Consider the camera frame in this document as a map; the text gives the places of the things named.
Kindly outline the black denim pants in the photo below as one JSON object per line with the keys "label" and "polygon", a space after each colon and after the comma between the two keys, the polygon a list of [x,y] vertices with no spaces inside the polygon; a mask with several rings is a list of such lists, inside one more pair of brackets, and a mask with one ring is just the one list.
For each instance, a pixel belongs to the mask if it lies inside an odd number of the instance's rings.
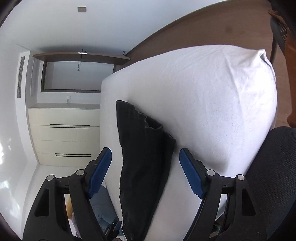
{"label": "black denim pants", "polygon": [[128,102],[117,100],[116,118],[123,158],[123,232],[127,240],[145,240],[169,177],[176,140]]}

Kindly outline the blue folded duvet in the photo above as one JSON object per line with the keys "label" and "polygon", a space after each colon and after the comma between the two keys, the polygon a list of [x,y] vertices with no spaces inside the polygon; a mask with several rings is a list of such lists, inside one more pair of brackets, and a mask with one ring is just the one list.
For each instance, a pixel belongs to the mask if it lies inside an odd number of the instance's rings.
{"label": "blue folded duvet", "polygon": [[106,187],[101,186],[99,191],[90,199],[90,203],[103,232],[115,219],[119,219]]}

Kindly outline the black office chair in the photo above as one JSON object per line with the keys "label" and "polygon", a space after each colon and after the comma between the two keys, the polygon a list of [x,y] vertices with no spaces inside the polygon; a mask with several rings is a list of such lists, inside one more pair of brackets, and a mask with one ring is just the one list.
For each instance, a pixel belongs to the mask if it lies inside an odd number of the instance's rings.
{"label": "black office chair", "polygon": [[245,176],[267,239],[295,240],[295,128],[271,130]]}

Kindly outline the cream drawer cabinet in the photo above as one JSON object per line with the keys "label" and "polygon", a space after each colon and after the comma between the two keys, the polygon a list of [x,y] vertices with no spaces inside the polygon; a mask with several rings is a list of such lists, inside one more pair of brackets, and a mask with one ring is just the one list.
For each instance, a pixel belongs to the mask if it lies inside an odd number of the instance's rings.
{"label": "cream drawer cabinet", "polygon": [[85,167],[99,155],[98,104],[38,103],[28,108],[28,119],[41,165]]}

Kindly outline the white bed sheet mattress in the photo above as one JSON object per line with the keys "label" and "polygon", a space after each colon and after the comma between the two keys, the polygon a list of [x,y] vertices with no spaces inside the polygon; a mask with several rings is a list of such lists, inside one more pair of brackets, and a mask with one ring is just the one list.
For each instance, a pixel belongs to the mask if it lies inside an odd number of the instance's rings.
{"label": "white bed sheet mattress", "polygon": [[164,193],[146,240],[182,240],[201,200],[179,162],[188,148],[208,169],[226,177],[245,174],[273,127],[277,91],[264,49],[231,45],[183,48],[136,62],[105,78],[101,86],[100,146],[112,152],[105,184],[121,215],[123,165],[116,101],[160,122],[176,140]]}

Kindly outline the dark framed wall window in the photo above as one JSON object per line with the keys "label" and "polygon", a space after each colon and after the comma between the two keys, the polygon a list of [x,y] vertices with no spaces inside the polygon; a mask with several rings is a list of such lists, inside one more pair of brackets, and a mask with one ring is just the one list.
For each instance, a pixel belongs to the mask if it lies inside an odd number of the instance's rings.
{"label": "dark framed wall window", "polygon": [[91,52],[46,52],[33,57],[43,62],[41,92],[100,93],[102,81],[129,57]]}

